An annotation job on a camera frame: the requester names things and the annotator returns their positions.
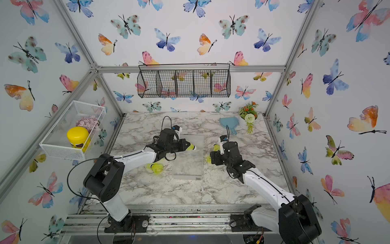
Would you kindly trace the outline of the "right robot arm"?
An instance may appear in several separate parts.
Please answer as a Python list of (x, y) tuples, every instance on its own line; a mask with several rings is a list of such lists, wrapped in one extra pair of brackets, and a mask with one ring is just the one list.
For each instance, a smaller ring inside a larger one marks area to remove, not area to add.
[(244, 160), (236, 142), (222, 142), (220, 149), (210, 152), (213, 165), (226, 167), (228, 175), (249, 186), (273, 207), (260, 205), (248, 209), (244, 216), (252, 228), (264, 227), (278, 233), (286, 244), (310, 244), (322, 234), (318, 218), (309, 199), (285, 191)]

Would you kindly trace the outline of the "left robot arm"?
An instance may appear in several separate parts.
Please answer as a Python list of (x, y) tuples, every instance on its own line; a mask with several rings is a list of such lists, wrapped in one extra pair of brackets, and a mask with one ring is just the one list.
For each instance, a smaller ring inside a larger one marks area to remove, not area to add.
[(165, 159), (168, 154), (186, 151), (191, 143), (180, 138), (182, 128), (162, 129), (151, 144), (126, 155), (102, 154), (84, 179), (83, 185), (103, 204), (112, 220), (123, 222), (131, 212), (119, 195), (122, 178), (130, 171)]

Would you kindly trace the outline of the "translucent plastic storage box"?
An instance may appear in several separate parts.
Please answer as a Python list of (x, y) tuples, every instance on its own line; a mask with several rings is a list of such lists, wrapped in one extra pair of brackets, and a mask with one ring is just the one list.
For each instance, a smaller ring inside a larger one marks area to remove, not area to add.
[(179, 152), (173, 162), (172, 176), (176, 180), (200, 181), (203, 177), (204, 166), (204, 136), (180, 135), (180, 139), (186, 139), (193, 145), (184, 152)]

